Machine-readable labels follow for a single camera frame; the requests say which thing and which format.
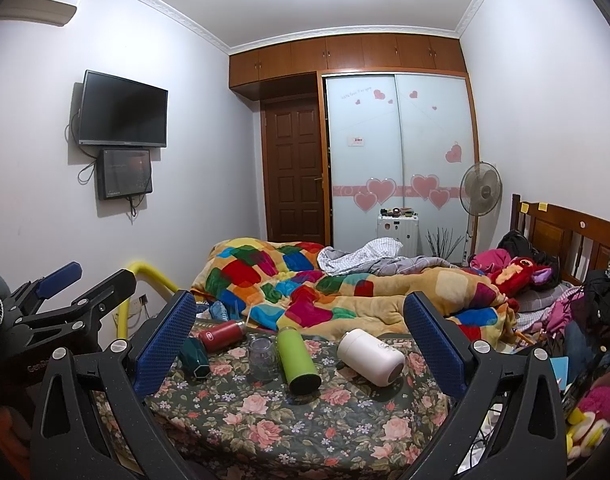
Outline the green bottle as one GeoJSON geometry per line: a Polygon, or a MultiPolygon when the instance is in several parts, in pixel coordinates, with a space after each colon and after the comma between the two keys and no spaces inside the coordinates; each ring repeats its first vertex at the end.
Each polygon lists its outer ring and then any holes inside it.
{"type": "Polygon", "coordinates": [[[281,328],[276,337],[278,356],[291,393],[308,396],[317,391],[321,377],[301,334],[291,327],[281,328]]]}

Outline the dark teal hexagonal cup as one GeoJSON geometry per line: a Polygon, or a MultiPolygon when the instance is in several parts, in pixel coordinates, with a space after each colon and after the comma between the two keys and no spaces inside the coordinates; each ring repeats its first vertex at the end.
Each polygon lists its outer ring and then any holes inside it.
{"type": "Polygon", "coordinates": [[[188,337],[178,354],[183,373],[195,379],[204,379],[211,374],[209,356],[203,342],[194,337],[188,337]]]}

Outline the clear glass cup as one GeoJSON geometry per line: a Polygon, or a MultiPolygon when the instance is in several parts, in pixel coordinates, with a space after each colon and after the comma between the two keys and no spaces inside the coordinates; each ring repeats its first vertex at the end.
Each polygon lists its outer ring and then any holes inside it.
{"type": "Polygon", "coordinates": [[[259,382],[269,382],[277,375],[277,354],[273,341],[264,336],[254,336],[249,343],[251,375],[259,382]]]}

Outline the yellow plush toy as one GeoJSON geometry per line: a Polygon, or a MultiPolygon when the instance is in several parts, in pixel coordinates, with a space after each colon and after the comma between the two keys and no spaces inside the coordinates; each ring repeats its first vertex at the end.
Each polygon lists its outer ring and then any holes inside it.
{"type": "Polygon", "coordinates": [[[594,412],[582,412],[579,408],[572,411],[568,423],[566,447],[569,463],[590,457],[610,429],[608,420],[598,418],[594,412]]]}

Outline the light blue booklet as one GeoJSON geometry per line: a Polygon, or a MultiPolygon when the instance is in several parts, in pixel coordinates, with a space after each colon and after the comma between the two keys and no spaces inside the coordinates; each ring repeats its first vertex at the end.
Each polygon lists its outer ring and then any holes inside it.
{"type": "Polygon", "coordinates": [[[550,359],[555,380],[561,392],[566,391],[568,386],[569,358],[567,356],[556,356],[550,359]]]}

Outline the red thermos bottle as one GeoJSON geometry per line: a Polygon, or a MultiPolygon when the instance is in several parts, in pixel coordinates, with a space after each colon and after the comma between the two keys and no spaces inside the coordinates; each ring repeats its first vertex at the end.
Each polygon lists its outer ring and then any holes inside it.
{"type": "Polygon", "coordinates": [[[198,333],[205,350],[217,353],[239,344],[247,336],[247,326],[243,321],[227,321],[213,325],[198,333]]]}

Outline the floral bed cover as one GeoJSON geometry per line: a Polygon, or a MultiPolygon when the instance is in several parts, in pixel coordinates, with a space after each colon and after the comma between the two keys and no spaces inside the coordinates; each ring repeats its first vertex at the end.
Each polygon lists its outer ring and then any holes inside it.
{"type": "Polygon", "coordinates": [[[250,330],[211,356],[204,379],[174,364],[145,400],[181,457],[218,479],[396,479],[453,408],[408,335],[384,338],[406,359],[386,388],[343,365],[334,342],[305,338],[321,378],[309,396],[291,393],[279,367],[266,380],[253,372],[258,337],[273,334],[250,330]]]}

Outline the red plush toy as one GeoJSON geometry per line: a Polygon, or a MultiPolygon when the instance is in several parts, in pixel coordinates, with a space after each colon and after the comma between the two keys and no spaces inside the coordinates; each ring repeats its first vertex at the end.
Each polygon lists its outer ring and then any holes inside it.
{"type": "Polygon", "coordinates": [[[513,258],[503,269],[490,275],[499,292],[508,298],[517,297],[532,285],[544,284],[552,277],[554,269],[542,266],[528,257],[513,258]]]}

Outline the white thermos bottle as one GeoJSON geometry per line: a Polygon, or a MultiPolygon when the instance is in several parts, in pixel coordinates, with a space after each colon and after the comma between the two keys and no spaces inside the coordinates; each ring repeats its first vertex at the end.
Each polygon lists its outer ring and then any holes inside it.
{"type": "Polygon", "coordinates": [[[342,337],[337,346],[337,357],[378,387],[390,386],[405,366],[405,356],[401,351],[360,328],[342,337]]]}

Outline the colourful patchwork blanket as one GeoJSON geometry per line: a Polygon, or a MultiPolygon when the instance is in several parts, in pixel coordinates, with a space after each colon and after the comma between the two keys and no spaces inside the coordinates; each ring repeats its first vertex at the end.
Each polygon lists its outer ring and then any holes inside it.
{"type": "Polygon", "coordinates": [[[516,339],[514,300],[485,276],[445,266],[416,274],[330,275],[319,268],[321,250],[310,242],[224,240],[209,253],[191,290],[267,330],[292,327],[329,340],[354,328],[373,336],[406,333],[405,298],[422,292],[469,339],[492,346],[516,339]]]}

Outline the wooden headboard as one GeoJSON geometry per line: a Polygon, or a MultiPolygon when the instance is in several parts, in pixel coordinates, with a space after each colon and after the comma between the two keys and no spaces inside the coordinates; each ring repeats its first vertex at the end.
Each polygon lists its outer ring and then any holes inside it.
{"type": "Polygon", "coordinates": [[[575,285],[593,270],[605,270],[610,258],[610,221],[566,207],[529,203],[511,196],[511,229],[520,231],[548,256],[557,257],[563,281],[575,285]]]}

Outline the grey white crumpled sheet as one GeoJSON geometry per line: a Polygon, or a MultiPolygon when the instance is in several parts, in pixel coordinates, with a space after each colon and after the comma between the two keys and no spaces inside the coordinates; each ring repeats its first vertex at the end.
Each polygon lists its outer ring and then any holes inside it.
{"type": "Polygon", "coordinates": [[[330,276],[367,273],[377,276],[419,274],[425,269],[455,269],[453,263],[434,256],[406,257],[399,252],[403,244],[392,237],[371,240],[353,252],[327,246],[317,256],[322,272],[330,276]]]}

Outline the white small cabinet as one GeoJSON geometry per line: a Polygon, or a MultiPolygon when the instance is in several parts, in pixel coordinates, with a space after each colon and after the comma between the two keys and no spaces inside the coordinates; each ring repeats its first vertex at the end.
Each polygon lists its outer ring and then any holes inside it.
{"type": "Polygon", "coordinates": [[[401,243],[398,255],[419,255],[419,217],[410,208],[381,209],[377,218],[377,236],[391,237],[401,243]]]}

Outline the standing electric fan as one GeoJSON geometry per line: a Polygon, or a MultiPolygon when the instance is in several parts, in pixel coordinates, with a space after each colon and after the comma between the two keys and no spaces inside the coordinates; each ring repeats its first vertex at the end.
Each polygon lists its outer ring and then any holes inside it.
{"type": "Polygon", "coordinates": [[[489,162],[476,162],[462,176],[459,200],[467,214],[464,255],[465,266],[476,247],[478,219],[492,212],[502,198],[503,183],[497,168],[489,162]]]}

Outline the brown wooden door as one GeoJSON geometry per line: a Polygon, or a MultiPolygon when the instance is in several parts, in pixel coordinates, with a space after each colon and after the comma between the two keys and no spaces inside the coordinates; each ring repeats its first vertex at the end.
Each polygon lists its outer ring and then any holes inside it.
{"type": "Polygon", "coordinates": [[[318,102],[263,103],[263,173],[272,242],[325,241],[318,102]]]}

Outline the wooden overhead cabinets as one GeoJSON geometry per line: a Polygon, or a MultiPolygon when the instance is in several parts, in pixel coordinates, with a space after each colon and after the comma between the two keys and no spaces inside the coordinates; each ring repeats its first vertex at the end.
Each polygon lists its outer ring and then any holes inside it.
{"type": "Polygon", "coordinates": [[[298,96],[317,90],[318,72],[378,68],[467,71],[457,39],[371,32],[289,41],[231,55],[229,88],[253,101],[298,96]]]}

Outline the frosted sliding wardrobe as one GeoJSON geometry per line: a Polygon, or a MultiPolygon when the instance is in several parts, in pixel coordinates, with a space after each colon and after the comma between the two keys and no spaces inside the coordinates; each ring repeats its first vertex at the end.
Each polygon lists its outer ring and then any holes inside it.
{"type": "Polygon", "coordinates": [[[461,263],[467,214],[459,188],[476,161],[465,78],[331,76],[325,97],[333,247],[363,246],[378,237],[381,209],[410,208],[419,255],[461,263]]]}

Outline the small black wall monitor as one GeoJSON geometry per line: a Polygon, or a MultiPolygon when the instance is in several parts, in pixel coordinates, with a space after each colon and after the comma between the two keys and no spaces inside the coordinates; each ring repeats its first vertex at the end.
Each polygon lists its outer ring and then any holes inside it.
{"type": "Polygon", "coordinates": [[[151,153],[133,148],[104,148],[96,158],[99,200],[146,195],[153,191],[151,153]]]}

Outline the wall mounted television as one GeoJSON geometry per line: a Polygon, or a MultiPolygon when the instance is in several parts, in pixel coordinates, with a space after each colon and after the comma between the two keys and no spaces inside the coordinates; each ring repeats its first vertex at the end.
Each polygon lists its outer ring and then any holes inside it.
{"type": "Polygon", "coordinates": [[[168,91],[119,76],[84,73],[79,145],[165,148],[168,91]]]}

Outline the wall air conditioner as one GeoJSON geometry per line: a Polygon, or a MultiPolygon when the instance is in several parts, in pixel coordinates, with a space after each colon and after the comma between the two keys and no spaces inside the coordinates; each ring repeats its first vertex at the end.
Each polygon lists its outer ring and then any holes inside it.
{"type": "Polygon", "coordinates": [[[63,27],[70,23],[77,6],[56,0],[3,0],[0,21],[23,21],[63,27]]]}

